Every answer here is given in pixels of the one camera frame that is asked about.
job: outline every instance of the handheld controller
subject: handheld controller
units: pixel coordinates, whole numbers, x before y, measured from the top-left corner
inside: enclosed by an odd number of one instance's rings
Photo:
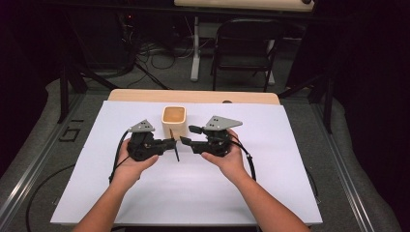
[[[144,161],[153,155],[161,156],[166,150],[174,149],[178,158],[176,150],[177,141],[174,138],[154,139],[152,134],[154,130],[154,127],[147,120],[143,120],[129,128],[128,132],[132,133],[127,147],[130,157],[135,161]]]
[[[190,132],[204,133],[208,141],[192,141],[190,138],[181,136],[181,142],[191,146],[195,154],[207,152],[217,157],[224,157],[229,153],[231,145],[230,135],[226,129],[241,126],[242,122],[213,116],[205,127],[189,126]]]

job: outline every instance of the black stand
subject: black stand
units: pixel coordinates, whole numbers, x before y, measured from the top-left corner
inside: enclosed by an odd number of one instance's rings
[[[64,61],[63,66],[61,67],[60,73],[60,101],[61,101],[61,112],[58,123],[62,123],[66,119],[67,115],[70,112],[69,109],[69,82],[72,84],[73,89],[78,94],[85,94],[87,91],[87,85],[84,79],[81,76],[81,73],[86,76],[96,80],[101,85],[105,86],[109,90],[118,89],[119,87],[107,81],[103,77],[91,72],[87,68],[78,64],[74,59],[67,57]]]

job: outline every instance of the forearm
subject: forearm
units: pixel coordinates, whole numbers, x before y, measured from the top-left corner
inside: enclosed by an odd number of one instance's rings
[[[111,184],[74,231],[110,231],[126,192]]]
[[[269,192],[247,176],[234,183],[264,232],[308,231],[303,222]]]

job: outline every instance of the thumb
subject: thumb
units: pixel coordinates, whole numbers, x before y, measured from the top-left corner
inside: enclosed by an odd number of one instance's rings
[[[147,169],[148,167],[152,166],[158,160],[158,158],[159,158],[158,155],[154,155],[146,159],[144,161],[144,169]]]
[[[207,152],[203,152],[203,153],[201,154],[201,156],[202,156],[202,158],[204,158],[204,159],[207,160],[208,162],[211,162],[211,163],[213,163],[214,165],[219,166],[219,163],[220,163],[220,158],[219,158],[219,157],[216,157],[216,156],[214,156],[214,155],[212,155],[212,154],[210,154],[210,153],[207,153]]]

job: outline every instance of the office chair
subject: office chair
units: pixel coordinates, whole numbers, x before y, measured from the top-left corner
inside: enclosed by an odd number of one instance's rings
[[[265,72],[263,91],[266,92],[283,33],[284,26],[272,19],[235,18],[224,22],[217,32],[212,62],[213,90],[216,90],[219,69],[253,71],[253,76]]]

